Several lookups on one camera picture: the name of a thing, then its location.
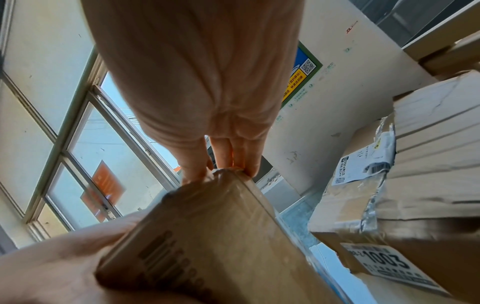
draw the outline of printed barcode on box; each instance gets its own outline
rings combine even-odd
[[[197,270],[184,257],[171,231],[156,237],[138,257],[143,263],[143,273],[137,278],[138,284],[147,283],[159,290],[176,291],[197,298],[204,303],[215,304],[212,291],[205,288],[205,282],[197,277]]]
[[[390,170],[390,164],[388,163],[381,163],[377,166],[372,166],[371,167],[371,173],[372,174],[375,174],[375,173],[378,173],[382,170]]]
[[[310,74],[317,66],[310,60],[307,59],[300,67],[300,69],[306,74]]]
[[[388,251],[388,249],[381,248],[381,247],[373,247],[373,246],[365,246],[365,245],[351,245],[351,247],[352,247],[352,249],[356,249],[356,250],[369,250],[369,251],[390,253],[390,251]]]

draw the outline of cardboard box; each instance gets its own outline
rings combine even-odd
[[[308,229],[352,272],[478,303],[480,73],[402,97],[393,120],[390,172],[330,183]],[[360,129],[345,154],[372,143],[378,125]]]
[[[107,287],[172,290],[205,303],[350,302],[256,185],[230,170],[167,194],[96,277]]]

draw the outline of white paper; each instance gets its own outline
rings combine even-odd
[[[350,243],[341,243],[341,245],[372,275],[448,293],[392,247]]]
[[[383,132],[374,143],[341,158],[332,185],[341,185],[388,171],[393,165],[395,134]]]

